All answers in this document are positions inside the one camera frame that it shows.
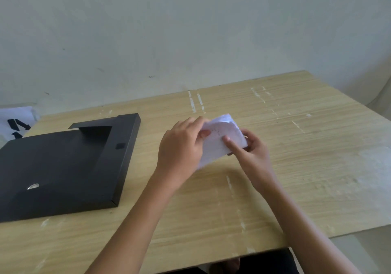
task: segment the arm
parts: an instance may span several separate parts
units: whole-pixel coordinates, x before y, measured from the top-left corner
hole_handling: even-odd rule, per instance
[[[252,132],[244,129],[248,147],[228,137],[223,141],[238,159],[253,187],[265,198],[305,273],[360,274],[343,253],[315,226],[284,191],[273,171],[269,151]]]
[[[176,123],[160,143],[158,163],[141,196],[86,274],[139,272],[153,232],[175,191],[197,169],[205,119]]]

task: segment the hand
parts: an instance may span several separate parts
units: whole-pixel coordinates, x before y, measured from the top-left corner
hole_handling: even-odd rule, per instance
[[[253,187],[263,194],[268,188],[278,183],[271,165],[269,151],[266,144],[254,133],[247,129],[241,131],[247,140],[246,148],[240,148],[227,136],[222,138],[223,142],[236,156]]]
[[[178,121],[161,140],[154,174],[168,180],[175,189],[181,187],[198,167],[203,140],[210,134],[209,130],[201,131],[206,121],[201,116]]]

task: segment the table surface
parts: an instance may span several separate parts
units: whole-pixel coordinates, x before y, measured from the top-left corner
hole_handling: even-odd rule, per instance
[[[287,192],[329,237],[391,223],[391,122],[306,71],[47,115],[29,135],[135,112],[141,126],[119,207],[0,223],[2,273],[83,273],[153,173],[164,132],[189,116],[230,113],[261,137]],[[235,157],[224,157],[175,194],[141,273],[286,245]]]

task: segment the left hand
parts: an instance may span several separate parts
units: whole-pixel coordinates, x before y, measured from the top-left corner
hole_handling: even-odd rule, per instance
[[[168,180],[167,184],[178,189],[194,173],[202,156],[203,140],[210,134],[209,130],[201,131],[206,121],[202,116],[190,117],[178,121],[164,134],[155,176]]]

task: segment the forearm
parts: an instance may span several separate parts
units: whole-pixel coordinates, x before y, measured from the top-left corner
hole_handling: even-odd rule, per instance
[[[153,175],[141,196],[86,273],[136,274],[173,189]]]
[[[358,274],[357,268],[316,227],[279,183],[263,196],[306,274]]]

